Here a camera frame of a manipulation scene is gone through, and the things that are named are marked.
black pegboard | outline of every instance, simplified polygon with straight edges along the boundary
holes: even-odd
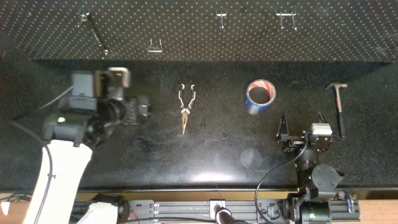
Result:
[[[398,2],[3,1],[0,27],[32,59],[102,59],[80,10],[90,11],[108,60],[372,61],[398,56]],[[217,11],[227,11],[221,28]],[[284,17],[281,29],[276,11]],[[149,53],[150,39],[162,53]]]

tape roll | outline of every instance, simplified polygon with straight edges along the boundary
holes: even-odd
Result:
[[[254,102],[249,94],[250,90],[252,90],[253,88],[263,88],[267,90],[270,100],[267,103]],[[272,102],[274,102],[275,96],[276,90],[274,85],[270,81],[264,79],[254,80],[252,83],[250,83],[248,89],[246,90],[246,105],[248,106],[249,113],[258,114],[259,112],[268,109]]]

hammer handle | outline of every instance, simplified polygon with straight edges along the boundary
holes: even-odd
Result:
[[[346,137],[346,131],[344,129],[344,122],[343,122],[343,113],[339,112],[338,113],[338,127],[340,130],[340,137],[345,138]]]

black table surface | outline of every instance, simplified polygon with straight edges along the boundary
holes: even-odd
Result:
[[[80,182],[82,190],[253,189],[267,171],[293,158],[282,153],[281,145],[274,141],[282,112],[287,113],[290,133],[300,134],[317,122],[319,111],[336,134],[332,147],[320,154],[320,161],[346,173],[340,188],[398,186],[397,65],[37,63],[62,73],[127,67],[132,72],[129,95],[150,98],[152,116],[148,123],[119,126],[103,147],[93,150]],[[277,93],[267,111],[253,116],[247,111],[244,94],[248,84],[259,78],[270,80]],[[338,137],[333,90],[325,90],[331,82],[348,84],[347,89],[341,90],[347,135],[344,140]],[[197,88],[185,135],[177,98],[181,83],[195,84]],[[40,133],[42,119],[49,113],[34,113],[20,122]],[[40,145],[6,121],[2,122],[0,133],[0,189],[33,189],[41,163]],[[296,189],[296,184],[291,165],[270,175],[263,189],[290,190]]]

